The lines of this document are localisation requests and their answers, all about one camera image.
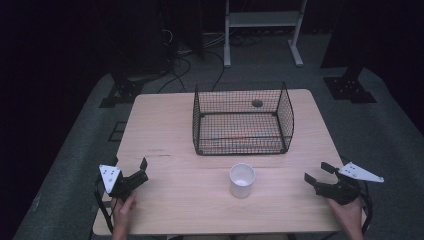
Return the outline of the white cup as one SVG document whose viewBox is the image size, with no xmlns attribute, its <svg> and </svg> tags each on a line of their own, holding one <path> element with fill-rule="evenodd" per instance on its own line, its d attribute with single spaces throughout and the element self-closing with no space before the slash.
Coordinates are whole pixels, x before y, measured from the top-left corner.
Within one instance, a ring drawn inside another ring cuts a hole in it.
<svg viewBox="0 0 424 240">
<path fill-rule="evenodd" d="M 239 199 L 246 198 L 252 191 L 256 178 L 254 169 L 246 163 L 237 163 L 230 170 L 230 192 Z"/>
</svg>

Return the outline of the person's right hand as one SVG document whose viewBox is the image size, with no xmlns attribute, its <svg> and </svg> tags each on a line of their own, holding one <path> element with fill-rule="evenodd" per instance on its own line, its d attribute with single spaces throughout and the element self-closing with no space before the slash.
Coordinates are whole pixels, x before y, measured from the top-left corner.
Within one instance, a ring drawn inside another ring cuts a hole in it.
<svg viewBox="0 0 424 240">
<path fill-rule="evenodd" d="M 364 240 L 362 232 L 362 204 L 357 197 L 346 205 L 340 205 L 333 199 L 326 198 L 333 214 L 338 220 L 348 240 Z"/>
</svg>

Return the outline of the person's left hand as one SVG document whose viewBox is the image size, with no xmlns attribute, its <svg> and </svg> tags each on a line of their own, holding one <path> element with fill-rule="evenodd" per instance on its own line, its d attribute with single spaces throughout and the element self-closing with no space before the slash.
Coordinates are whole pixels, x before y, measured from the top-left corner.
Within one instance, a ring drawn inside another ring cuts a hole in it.
<svg viewBox="0 0 424 240">
<path fill-rule="evenodd" d="M 136 203 L 136 196 L 137 193 L 133 191 L 125 201 L 118 198 L 112 199 L 114 207 L 112 240 L 127 240 L 131 225 L 131 209 Z"/>
</svg>

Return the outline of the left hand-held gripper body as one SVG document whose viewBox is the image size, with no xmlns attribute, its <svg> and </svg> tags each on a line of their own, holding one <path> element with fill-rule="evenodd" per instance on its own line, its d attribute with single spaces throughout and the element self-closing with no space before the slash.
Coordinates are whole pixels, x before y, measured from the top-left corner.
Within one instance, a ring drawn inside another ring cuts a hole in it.
<svg viewBox="0 0 424 240">
<path fill-rule="evenodd" d="M 123 176 L 122 170 L 117 166 L 100 165 L 99 170 L 107 194 L 123 201 L 148 180 L 146 171 L 140 169 L 127 177 Z"/>
</svg>

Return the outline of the white metal stand frame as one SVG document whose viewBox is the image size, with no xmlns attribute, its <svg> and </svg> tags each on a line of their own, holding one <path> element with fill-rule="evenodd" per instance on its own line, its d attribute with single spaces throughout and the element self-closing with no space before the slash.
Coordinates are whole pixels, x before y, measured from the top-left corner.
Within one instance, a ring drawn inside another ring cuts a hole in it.
<svg viewBox="0 0 424 240">
<path fill-rule="evenodd" d="M 294 63 L 297 67 L 304 65 L 297 48 L 303 18 L 308 0 L 302 0 L 297 11 L 278 12 L 231 12 L 230 0 L 226 0 L 223 65 L 231 66 L 230 30 L 234 28 L 261 28 L 261 27 L 293 27 L 294 33 L 288 40 Z"/>
</svg>

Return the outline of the black stand base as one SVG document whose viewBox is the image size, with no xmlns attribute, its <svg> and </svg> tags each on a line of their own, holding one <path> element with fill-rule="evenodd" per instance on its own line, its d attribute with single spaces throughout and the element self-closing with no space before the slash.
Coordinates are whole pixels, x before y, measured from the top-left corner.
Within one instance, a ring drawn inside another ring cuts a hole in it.
<svg viewBox="0 0 424 240">
<path fill-rule="evenodd" d="M 376 103 L 374 96 L 358 80 L 362 69 L 362 66 L 349 66 L 342 76 L 324 78 L 335 100 L 350 100 L 357 104 Z"/>
<path fill-rule="evenodd" d="M 142 81 L 131 81 L 123 75 L 112 74 L 113 86 L 109 95 L 102 99 L 100 108 L 112 108 L 116 104 L 133 103 L 135 98 L 141 94 L 144 83 Z"/>
</svg>

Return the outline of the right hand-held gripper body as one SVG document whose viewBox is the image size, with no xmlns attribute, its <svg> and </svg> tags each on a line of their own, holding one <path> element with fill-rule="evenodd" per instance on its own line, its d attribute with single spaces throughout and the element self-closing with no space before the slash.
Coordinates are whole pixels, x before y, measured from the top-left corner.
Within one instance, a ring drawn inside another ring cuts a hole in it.
<svg viewBox="0 0 424 240">
<path fill-rule="evenodd" d="M 359 181 L 383 183 L 384 178 L 349 162 L 342 168 L 337 168 L 335 184 L 317 182 L 314 190 L 317 195 L 333 199 L 340 205 L 346 205 L 355 200 L 361 193 Z"/>
</svg>

